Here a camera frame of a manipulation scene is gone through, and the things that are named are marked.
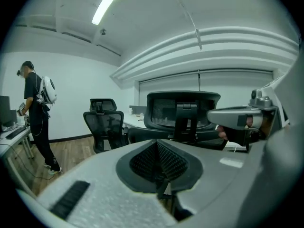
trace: keyboard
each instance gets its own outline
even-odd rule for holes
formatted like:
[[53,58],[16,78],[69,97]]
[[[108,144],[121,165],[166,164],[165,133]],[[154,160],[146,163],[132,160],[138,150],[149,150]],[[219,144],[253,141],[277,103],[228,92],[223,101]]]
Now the keyboard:
[[23,132],[24,130],[26,130],[26,126],[23,126],[21,128],[18,128],[17,130],[13,131],[12,133],[10,133],[9,135],[6,136],[7,139],[13,139],[15,138],[19,133]]

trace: black t-shirt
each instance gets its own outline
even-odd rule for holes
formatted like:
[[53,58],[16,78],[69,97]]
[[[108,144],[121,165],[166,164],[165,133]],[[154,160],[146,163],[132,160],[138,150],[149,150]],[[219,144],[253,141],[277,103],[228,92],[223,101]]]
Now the black t-shirt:
[[30,106],[29,112],[29,123],[31,126],[41,125],[43,121],[48,121],[48,114],[46,109],[42,111],[42,105],[37,102],[38,91],[40,89],[41,78],[37,75],[37,84],[36,84],[36,74],[31,72],[28,74],[28,77],[25,79],[25,88],[24,88],[24,99],[33,97],[33,103]]

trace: ceiling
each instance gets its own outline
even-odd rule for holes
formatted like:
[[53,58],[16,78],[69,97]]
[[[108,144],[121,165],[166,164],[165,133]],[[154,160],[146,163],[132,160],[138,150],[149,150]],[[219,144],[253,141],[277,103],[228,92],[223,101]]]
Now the ceiling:
[[[65,33],[105,46],[128,59],[164,39],[193,31],[187,12],[199,29],[223,23],[249,26],[264,18],[277,24],[286,16],[282,7],[269,0],[114,0],[97,26],[91,21],[100,2],[30,0],[17,17],[16,26]],[[256,27],[272,29],[272,23],[261,22]],[[274,26],[274,32],[296,39],[290,24],[281,24],[280,28]],[[101,29],[106,30],[106,35],[100,34]]]

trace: cap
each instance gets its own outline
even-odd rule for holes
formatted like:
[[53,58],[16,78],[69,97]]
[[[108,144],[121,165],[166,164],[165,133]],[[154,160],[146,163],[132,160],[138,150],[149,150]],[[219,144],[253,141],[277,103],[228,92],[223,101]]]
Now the cap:
[[25,61],[24,63],[22,63],[22,66],[28,66],[29,68],[34,69],[34,65],[31,61]]

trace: sneaker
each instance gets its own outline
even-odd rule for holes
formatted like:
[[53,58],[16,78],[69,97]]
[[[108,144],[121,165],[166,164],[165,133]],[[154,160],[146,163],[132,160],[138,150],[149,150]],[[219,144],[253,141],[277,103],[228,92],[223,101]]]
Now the sneaker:
[[60,167],[60,170],[58,170],[58,171],[55,171],[55,170],[48,170],[48,174],[49,175],[55,175],[56,173],[60,173],[62,171],[62,168]]
[[48,164],[46,164],[45,162],[44,162],[44,167],[51,168],[51,166],[50,166],[50,165],[48,165]]

